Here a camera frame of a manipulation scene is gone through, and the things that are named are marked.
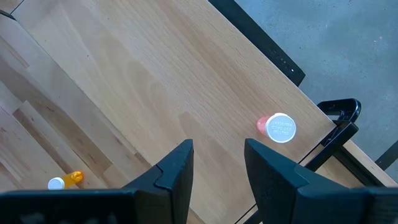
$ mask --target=white cap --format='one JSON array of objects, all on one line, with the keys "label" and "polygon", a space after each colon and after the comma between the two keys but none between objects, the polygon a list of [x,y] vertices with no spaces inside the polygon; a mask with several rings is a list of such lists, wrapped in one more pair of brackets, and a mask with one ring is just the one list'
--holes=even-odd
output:
[{"label": "white cap", "polygon": [[284,113],[272,115],[266,122],[266,133],[270,139],[277,143],[286,143],[296,134],[294,120]]},{"label": "white cap", "polygon": [[52,178],[49,181],[48,188],[49,190],[62,190],[65,188],[65,182],[59,177]]}]

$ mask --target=small bottle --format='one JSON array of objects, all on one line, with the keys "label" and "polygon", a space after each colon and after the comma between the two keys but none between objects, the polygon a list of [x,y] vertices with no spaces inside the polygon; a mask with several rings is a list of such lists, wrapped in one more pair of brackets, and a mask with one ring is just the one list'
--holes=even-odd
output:
[{"label": "small bottle", "polygon": [[74,171],[63,177],[55,177],[49,181],[49,190],[62,190],[69,188],[73,184],[77,184],[83,180],[83,171]]},{"label": "small bottle", "polygon": [[286,143],[296,134],[294,120],[284,113],[263,116],[257,121],[257,130],[277,143]]}]

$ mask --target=gray floor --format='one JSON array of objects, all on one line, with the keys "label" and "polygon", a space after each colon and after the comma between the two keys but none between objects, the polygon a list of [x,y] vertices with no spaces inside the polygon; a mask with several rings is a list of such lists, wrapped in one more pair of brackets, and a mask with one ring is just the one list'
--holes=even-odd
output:
[{"label": "gray floor", "polygon": [[[354,142],[371,159],[398,140],[398,1],[236,2],[304,71],[312,101],[362,102]],[[387,173],[398,181],[398,162]]]}]

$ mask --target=table surface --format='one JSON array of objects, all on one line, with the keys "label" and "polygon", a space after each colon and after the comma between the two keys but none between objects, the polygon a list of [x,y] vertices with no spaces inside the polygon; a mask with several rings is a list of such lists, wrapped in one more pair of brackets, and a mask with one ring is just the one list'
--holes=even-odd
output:
[{"label": "table surface", "polygon": [[[254,204],[245,138],[299,161],[335,126],[206,1],[30,0],[13,16],[150,164],[194,139],[205,223]],[[297,123],[287,144],[256,132],[276,112]]]}]

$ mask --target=orange bottle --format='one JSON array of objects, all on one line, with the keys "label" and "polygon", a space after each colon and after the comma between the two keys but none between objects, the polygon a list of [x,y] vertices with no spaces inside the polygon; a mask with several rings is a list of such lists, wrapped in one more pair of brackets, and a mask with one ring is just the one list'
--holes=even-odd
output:
[{"label": "orange bottle", "polygon": [[74,171],[70,174],[64,175],[63,177],[55,177],[49,181],[49,190],[62,190],[67,189],[73,184],[77,184],[83,180],[83,171]]}]

